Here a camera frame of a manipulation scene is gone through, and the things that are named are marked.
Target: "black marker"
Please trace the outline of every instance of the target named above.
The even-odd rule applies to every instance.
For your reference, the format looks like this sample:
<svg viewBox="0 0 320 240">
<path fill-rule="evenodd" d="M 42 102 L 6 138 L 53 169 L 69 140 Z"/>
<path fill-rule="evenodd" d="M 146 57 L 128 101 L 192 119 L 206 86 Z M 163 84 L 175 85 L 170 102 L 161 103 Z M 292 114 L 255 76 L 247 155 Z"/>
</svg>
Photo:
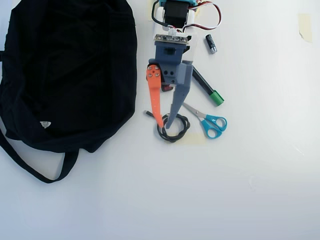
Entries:
<svg viewBox="0 0 320 240">
<path fill-rule="evenodd" d="M 216 91 L 213 90 L 212 87 L 207 83 L 207 81 L 204 79 L 203 76 L 198 72 L 198 70 L 193 66 L 193 73 L 192 76 L 194 79 L 201 85 L 201 87 L 206 91 L 206 93 L 210 96 L 210 98 L 220 106 L 221 104 L 224 103 L 224 99 L 220 96 L 220 94 Z"/>
</svg>

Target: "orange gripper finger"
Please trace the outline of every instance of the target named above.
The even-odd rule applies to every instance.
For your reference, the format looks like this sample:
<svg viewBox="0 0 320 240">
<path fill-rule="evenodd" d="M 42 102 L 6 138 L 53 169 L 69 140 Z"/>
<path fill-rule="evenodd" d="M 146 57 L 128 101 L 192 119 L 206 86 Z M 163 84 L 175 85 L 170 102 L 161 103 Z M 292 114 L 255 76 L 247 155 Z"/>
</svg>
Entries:
<svg viewBox="0 0 320 240">
<path fill-rule="evenodd" d="M 161 88 L 161 70 L 157 65 L 150 65 L 146 70 L 146 79 L 149 85 L 152 114 L 160 126 L 164 127 L 160 110 L 160 88 Z"/>
</svg>

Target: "blue scissor handle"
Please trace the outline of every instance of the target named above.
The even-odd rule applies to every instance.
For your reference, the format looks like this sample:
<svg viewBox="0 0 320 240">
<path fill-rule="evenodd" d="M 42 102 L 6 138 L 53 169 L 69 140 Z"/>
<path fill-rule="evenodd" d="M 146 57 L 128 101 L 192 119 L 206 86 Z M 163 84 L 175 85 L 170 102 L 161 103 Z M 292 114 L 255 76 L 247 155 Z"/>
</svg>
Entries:
<svg viewBox="0 0 320 240">
<path fill-rule="evenodd" d="M 221 132 L 224 132 L 227 129 L 227 125 L 228 125 L 227 119 L 225 119 L 222 116 L 207 115 L 205 119 L 208 120 L 210 123 L 212 123 L 214 126 L 216 126 Z M 218 120 L 221 120 L 223 122 L 222 126 L 219 126 L 217 124 Z"/>
<path fill-rule="evenodd" d="M 209 121 L 202 120 L 201 123 L 203 125 L 203 128 L 204 128 L 205 133 L 208 136 L 208 138 L 217 139 L 222 135 L 222 131 L 220 131 L 219 128 L 217 128 L 215 125 L 210 124 Z M 210 130 L 215 132 L 215 137 L 212 137 L 212 136 L 209 135 L 209 131 Z"/>
</svg>

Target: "circuit board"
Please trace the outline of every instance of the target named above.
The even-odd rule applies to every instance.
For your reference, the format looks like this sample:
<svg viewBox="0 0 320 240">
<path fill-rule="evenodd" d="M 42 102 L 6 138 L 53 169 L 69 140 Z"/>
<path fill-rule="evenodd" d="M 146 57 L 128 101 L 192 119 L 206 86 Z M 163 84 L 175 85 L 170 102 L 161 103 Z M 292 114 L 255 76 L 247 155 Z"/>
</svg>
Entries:
<svg viewBox="0 0 320 240">
<path fill-rule="evenodd" d="M 154 40 L 158 42 L 165 42 L 165 43 L 172 43 L 172 44 L 184 44 L 184 45 L 188 44 L 188 38 L 183 36 L 157 34 L 155 35 Z"/>
</svg>

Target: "black backpack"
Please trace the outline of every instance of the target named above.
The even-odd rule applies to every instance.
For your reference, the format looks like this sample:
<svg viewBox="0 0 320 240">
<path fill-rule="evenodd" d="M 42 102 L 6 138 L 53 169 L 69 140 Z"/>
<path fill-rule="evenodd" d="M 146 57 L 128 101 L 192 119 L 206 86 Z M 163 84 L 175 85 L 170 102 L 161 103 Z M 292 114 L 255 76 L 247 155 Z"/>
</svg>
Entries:
<svg viewBox="0 0 320 240">
<path fill-rule="evenodd" d="M 35 171 L 1 132 L 0 145 L 45 183 L 65 178 L 79 149 L 95 152 L 134 114 L 137 36 L 126 0 L 22 0 L 1 60 L 6 137 L 65 153 L 61 174 L 50 180 Z"/>
</svg>

